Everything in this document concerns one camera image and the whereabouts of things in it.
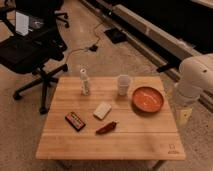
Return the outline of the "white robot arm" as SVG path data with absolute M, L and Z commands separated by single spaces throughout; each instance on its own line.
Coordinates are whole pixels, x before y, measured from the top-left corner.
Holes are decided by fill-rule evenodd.
M 181 106 L 195 103 L 203 91 L 213 93 L 213 53 L 184 59 L 173 97 Z

